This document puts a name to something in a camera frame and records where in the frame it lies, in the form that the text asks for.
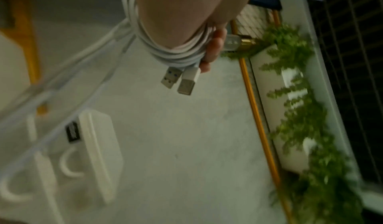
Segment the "skin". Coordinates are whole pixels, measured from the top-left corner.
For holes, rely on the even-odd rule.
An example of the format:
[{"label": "skin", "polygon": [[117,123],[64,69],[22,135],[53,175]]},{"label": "skin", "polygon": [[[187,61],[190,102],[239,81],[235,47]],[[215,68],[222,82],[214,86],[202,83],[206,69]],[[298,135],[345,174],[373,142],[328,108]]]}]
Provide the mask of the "skin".
[{"label": "skin", "polygon": [[187,42],[206,22],[217,30],[200,64],[201,72],[211,69],[223,49],[228,21],[234,19],[248,0],[137,0],[141,22],[158,44],[174,48]]}]

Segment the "usb cable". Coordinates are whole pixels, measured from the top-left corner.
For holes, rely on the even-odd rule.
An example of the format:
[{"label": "usb cable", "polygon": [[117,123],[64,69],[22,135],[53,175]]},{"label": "usb cable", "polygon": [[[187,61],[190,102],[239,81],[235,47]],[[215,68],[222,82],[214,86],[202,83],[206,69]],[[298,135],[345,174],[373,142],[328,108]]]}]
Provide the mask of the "usb cable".
[{"label": "usb cable", "polygon": [[158,45],[151,39],[138,16],[136,0],[122,0],[122,5],[125,15],[131,23],[133,32],[158,61],[169,67],[161,83],[171,89],[178,79],[182,77],[178,92],[191,95],[201,73],[199,63],[205,56],[206,45],[211,39],[211,34],[215,27],[205,24],[184,45],[169,49]]}]

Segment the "hanging plant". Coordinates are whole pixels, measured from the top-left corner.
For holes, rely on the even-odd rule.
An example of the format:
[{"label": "hanging plant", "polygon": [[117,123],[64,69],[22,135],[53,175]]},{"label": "hanging plant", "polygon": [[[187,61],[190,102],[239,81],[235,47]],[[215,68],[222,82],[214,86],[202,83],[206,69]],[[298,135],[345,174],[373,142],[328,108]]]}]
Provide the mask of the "hanging plant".
[{"label": "hanging plant", "polygon": [[[301,36],[297,28],[288,25],[270,27],[266,30],[264,45],[276,44],[268,55],[278,58],[276,62],[261,66],[263,71],[281,74],[284,69],[305,71],[313,55],[312,43]],[[236,56],[246,55],[242,52]],[[276,89],[267,94],[278,98],[291,92],[306,90],[305,95],[284,103],[285,119],[271,133],[284,141],[283,150],[288,154],[292,147],[302,150],[306,138],[314,139],[316,146],[309,154],[309,169],[298,179],[286,181],[282,190],[292,202],[292,213],[300,223],[361,224],[362,202],[346,176],[349,172],[347,157],[337,150],[334,136],[326,125],[326,108],[315,99],[313,89],[302,74],[298,74],[290,87]]]}]

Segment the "black label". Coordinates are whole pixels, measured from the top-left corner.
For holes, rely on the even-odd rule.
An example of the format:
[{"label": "black label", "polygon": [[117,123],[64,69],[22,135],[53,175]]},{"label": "black label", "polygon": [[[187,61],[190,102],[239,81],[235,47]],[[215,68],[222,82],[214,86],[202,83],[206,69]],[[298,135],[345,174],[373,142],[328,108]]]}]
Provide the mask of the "black label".
[{"label": "black label", "polygon": [[79,127],[78,127],[76,122],[72,121],[71,123],[69,123],[65,127],[65,131],[67,132],[67,137],[68,137],[69,143],[75,143],[75,142],[81,140]]}]

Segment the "floor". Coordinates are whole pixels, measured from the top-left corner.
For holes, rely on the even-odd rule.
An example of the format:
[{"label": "floor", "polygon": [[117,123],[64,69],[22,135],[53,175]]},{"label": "floor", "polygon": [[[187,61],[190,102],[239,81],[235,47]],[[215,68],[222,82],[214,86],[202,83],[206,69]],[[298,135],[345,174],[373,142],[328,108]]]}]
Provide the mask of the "floor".
[{"label": "floor", "polygon": [[[33,0],[43,72],[123,18],[118,1]],[[50,114],[65,114],[89,93],[115,54],[101,56],[49,102]],[[281,207],[270,206],[274,184],[239,64],[217,60],[190,97],[160,84],[165,70],[136,42],[91,105],[112,117],[125,166],[117,199],[70,222],[286,223]]]}]

